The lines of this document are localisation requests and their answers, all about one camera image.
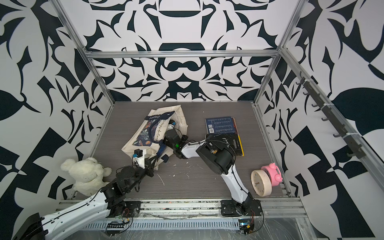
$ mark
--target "beige alarm clock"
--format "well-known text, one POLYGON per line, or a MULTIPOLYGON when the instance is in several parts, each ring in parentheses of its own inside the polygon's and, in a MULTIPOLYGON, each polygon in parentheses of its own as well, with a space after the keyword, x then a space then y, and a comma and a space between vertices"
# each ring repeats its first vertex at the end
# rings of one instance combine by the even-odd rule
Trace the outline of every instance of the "beige alarm clock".
POLYGON ((257 195, 265 197, 271 194, 272 184, 269 176, 263 170, 254 170, 251 173, 252 186, 257 195))

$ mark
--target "book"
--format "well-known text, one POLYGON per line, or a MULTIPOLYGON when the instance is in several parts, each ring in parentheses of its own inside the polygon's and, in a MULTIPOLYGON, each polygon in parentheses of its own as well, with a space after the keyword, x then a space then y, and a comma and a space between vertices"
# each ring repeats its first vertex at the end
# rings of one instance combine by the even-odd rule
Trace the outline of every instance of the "book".
POLYGON ((211 140, 217 140, 220 142, 212 141, 216 146, 222 146, 223 144, 228 144, 235 151, 235 156, 244 156, 243 146, 241 144, 240 136, 238 134, 236 121, 234 118, 231 118, 233 123, 233 133, 223 133, 223 134, 207 134, 205 138, 211 140))
POLYGON ((205 123, 208 134, 236 133, 233 118, 231 117, 206 118, 205 123))

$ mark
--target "gray wooden floor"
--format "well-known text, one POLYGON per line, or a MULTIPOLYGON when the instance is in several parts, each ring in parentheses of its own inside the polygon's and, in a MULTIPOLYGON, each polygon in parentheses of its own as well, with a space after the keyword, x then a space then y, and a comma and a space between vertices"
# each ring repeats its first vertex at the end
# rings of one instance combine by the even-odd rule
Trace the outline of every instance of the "gray wooden floor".
MULTIPOLYGON (((205 118, 235 118, 245 155, 237 157, 236 169, 244 185, 256 197, 250 180, 251 172, 271 163, 271 159, 250 102, 116 102, 94 154, 104 167, 112 168, 112 174, 104 178, 104 181, 114 179, 117 168, 132 163, 121 148, 137 131, 150 110, 178 104, 181 104, 188 124, 187 135, 189 139, 196 141, 203 140, 207 133, 205 118)), ((281 196, 281 188, 274 187, 270 197, 281 196)), ((185 160, 178 159, 175 155, 172 155, 167 163, 160 164, 153 178, 143 179, 140 192, 133 191, 127 195, 127 198, 134 199, 226 197, 231 197, 231 194, 224 180, 213 173, 201 158, 185 160)))

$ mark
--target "blue book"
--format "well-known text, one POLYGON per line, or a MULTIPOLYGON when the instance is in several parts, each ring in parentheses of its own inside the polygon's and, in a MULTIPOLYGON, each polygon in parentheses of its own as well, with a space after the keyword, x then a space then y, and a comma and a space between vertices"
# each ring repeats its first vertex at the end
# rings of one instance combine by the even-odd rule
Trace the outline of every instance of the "blue book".
POLYGON ((208 134, 236 133, 235 126, 231 117, 206 118, 208 134))

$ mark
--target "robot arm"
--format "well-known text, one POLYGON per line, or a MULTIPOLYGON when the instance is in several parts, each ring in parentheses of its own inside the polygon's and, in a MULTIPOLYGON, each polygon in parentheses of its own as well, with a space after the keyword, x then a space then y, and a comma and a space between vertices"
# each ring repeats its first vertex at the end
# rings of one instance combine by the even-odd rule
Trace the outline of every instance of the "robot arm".
POLYGON ((232 155, 232 151, 227 144, 211 140, 211 136, 196 143, 190 143, 186 138, 186 136, 183 136, 180 139, 176 131, 172 129, 166 132, 165 142, 167 146, 174 149, 177 157, 183 159, 201 157, 214 173, 221 175, 231 192, 232 199, 237 202, 237 212, 240 215, 246 215, 249 212, 253 197, 236 171, 234 155, 232 155))
POLYGON ((147 175, 153 177, 156 157, 146 159, 144 168, 126 166, 116 178, 96 194, 62 211, 40 217, 36 213, 26 219, 13 240, 62 240, 90 222, 115 217, 127 207, 125 194, 147 175))

